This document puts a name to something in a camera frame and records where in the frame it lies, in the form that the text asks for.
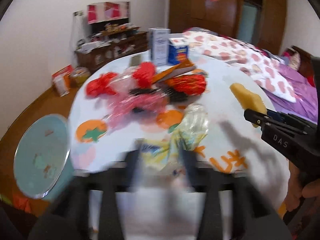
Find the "pink tinsel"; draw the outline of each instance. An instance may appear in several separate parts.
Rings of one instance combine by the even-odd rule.
[[[110,127],[116,127],[132,109],[140,108],[150,112],[159,113],[165,110],[166,99],[162,93],[141,94],[138,96],[112,96],[108,101],[112,113],[108,119]]]

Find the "wardrobe door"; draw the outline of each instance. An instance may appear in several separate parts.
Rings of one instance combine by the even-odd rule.
[[[258,47],[280,53],[287,14],[287,0],[264,0],[263,22]]]
[[[191,23],[226,36],[233,36],[238,0],[191,0]]]
[[[169,29],[182,33],[189,26],[191,0],[170,0]]]
[[[258,47],[277,55],[284,35],[287,6],[277,0],[265,0],[263,24]]]

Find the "red tinsel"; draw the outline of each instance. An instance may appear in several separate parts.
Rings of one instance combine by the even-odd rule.
[[[156,66],[152,62],[142,62],[132,76],[137,80],[138,86],[145,89],[151,87],[155,72]]]
[[[99,78],[90,81],[86,87],[86,93],[88,96],[97,97],[101,94],[116,95],[116,92],[108,87],[110,80],[116,77],[118,73],[108,72],[100,75]]]
[[[201,95],[207,86],[204,76],[200,74],[182,75],[170,78],[165,82],[178,92],[184,92],[189,96]]]

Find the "wooden headboard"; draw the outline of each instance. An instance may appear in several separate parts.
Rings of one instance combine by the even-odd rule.
[[[313,72],[313,67],[312,67],[312,63],[311,63],[311,54],[306,52],[303,49],[300,49],[297,46],[292,46],[292,49],[294,49],[295,51],[297,51],[300,54],[300,67],[298,72],[304,76],[304,77],[309,77],[309,76],[313,76],[314,72]],[[293,55],[294,52],[291,49],[287,49],[287,52],[290,55]]]

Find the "blue box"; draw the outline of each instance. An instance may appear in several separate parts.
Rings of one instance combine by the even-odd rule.
[[[188,42],[184,38],[169,39],[168,63],[180,64],[188,58]]]

